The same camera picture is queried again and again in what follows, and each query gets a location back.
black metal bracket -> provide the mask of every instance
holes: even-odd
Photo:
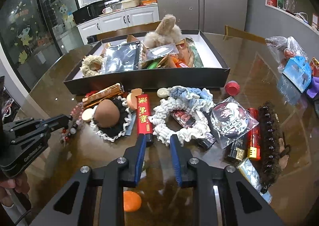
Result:
[[[97,187],[102,186],[98,225],[123,226],[123,187],[136,187],[141,177],[146,150],[145,135],[123,157],[107,166],[83,166],[47,203],[31,226],[92,226]]]
[[[284,225],[279,216],[233,166],[210,167],[170,138],[176,180],[193,187],[193,226]]]

glass table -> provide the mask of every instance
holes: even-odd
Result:
[[[291,153],[287,167],[270,188],[271,206],[286,225],[300,225],[319,193],[319,120],[313,105],[304,94],[291,93],[293,87],[289,87],[289,81],[278,73],[277,63],[265,45],[241,38],[205,35],[230,67],[228,79],[241,86],[235,99],[245,108],[258,108],[268,100],[275,105]],[[63,80],[92,47],[85,45],[62,56],[30,92],[17,118],[70,114],[82,97],[72,95]],[[228,97],[223,88],[211,89],[211,92],[215,103]],[[146,93],[152,108],[159,105],[156,92]],[[180,129],[174,120],[169,120],[168,126]],[[122,137],[115,143],[103,142],[88,124],[65,147],[60,143],[60,133],[52,133],[49,148],[26,169],[32,205],[40,210],[81,166],[107,165],[122,156],[127,147],[133,146],[136,138],[136,124],[130,137]],[[154,142],[145,155],[146,177],[136,189],[142,197],[142,206],[134,213],[125,214],[126,225],[191,225],[192,191],[177,187],[169,148],[156,139]],[[227,165],[217,143],[207,152],[194,142],[186,146],[193,156],[210,166],[223,168]]]

beige plush toy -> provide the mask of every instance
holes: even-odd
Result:
[[[149,32],[145,35],[144,45],[151,49],[170,43],[179,43],[182,39],[181,29],[175,23],[175,16],[164,16],[155,32]]]

microwave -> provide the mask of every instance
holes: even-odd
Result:
[[[102,10],[104,8],[105,5],[103,0],[86,5],[72,13],[74,21],[78,25],[80,23],[94,19],[102,14]]]

white mug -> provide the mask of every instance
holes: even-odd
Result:
[[[111,8],[111,7],[107,7],[107,8],[104,8],[103,10],[102,10],[102,13],[103,14],[106,14],[106,13],[111,13],[113,11],[113,9]]]

